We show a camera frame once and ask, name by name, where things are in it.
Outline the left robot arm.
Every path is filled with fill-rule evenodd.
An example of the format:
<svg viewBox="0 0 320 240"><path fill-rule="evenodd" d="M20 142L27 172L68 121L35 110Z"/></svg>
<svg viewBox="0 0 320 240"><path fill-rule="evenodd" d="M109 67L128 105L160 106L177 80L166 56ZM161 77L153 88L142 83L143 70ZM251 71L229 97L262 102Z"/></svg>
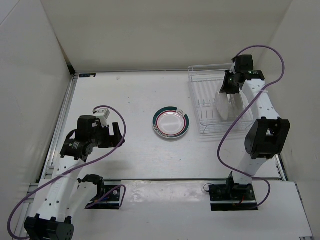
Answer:
<svg viewBox="0 0 320 240"><path fill-rule="evenodd" d="M79 177L94 148L116 149L125 142L117 122L107 124L103 115L82 115L77 128L65 138L55 175L47 184L47 196L35 216L29 216L24 229L32 240L70 240L80 211L91 209L108 200L124 199L123 185L106 185L102 176Z"/></svg>

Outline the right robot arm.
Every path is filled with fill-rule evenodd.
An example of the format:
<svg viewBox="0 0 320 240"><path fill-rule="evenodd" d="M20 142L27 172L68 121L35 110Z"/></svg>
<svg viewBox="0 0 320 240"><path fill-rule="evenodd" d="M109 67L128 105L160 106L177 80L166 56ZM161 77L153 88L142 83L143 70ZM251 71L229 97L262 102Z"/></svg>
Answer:
<svg viewBox="0 0 320 240"><path fill-rule="evenodd" d="M223 120L229 117L229 99L233 99L237 116L244 111L241 95L250 105L254 123L248 131L244 154L239 166L230 174L232 183L225 186L224 193L230 200L238 199L242 186L252 183L260 167L282 152L289 130L290 122L282 119L272 105L268 93L264 90L265 77L260 70L254 69L251 55L238 55L233 60L230 70L225 71L223 83L216 93L216 108Z"/></svg>

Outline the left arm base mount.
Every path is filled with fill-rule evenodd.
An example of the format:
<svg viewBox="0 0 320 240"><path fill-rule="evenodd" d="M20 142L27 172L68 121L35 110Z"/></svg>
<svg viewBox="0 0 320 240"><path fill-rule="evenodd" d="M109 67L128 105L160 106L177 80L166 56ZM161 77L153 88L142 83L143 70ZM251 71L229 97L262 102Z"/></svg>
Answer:
<svg viewBox="0 0 320 240"><path fill-rule="evenodd" d="M119 210L127 193L126 186L117 180L105 180L102 190L86 205L86 210Z"/></svg>

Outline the green rimmed plate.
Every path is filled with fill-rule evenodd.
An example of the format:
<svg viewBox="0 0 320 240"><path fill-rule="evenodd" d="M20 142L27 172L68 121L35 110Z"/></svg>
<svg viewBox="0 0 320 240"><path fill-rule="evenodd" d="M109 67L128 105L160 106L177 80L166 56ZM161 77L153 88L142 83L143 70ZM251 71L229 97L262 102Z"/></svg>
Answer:
<svg viewBox="0 0 320 240"><path fill-rule="evenodd" d="M175 106L159 109L152 119L152 128L155 133L170 141L182 138L188 132L189 127L189 116Z"/></svg>
<svg viewBox="0 0 320 240"><path fill-rule="evenodd" d="M226 121L229 118L229 101L226 93L216 92L215 105L220 117Z"/></svg>

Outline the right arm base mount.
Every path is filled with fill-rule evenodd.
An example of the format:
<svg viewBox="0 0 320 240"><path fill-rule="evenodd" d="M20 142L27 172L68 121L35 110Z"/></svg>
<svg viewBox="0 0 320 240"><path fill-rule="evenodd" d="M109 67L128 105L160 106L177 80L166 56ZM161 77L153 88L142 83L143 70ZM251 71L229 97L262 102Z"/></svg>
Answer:
<svg viewBox="0 0 320 240"><path fill-rule="evenodd" d="M234 183L229 177L225 182L206 183L203 190L209 194L210 208L213 212L258 210L252 184Z"/></svg>

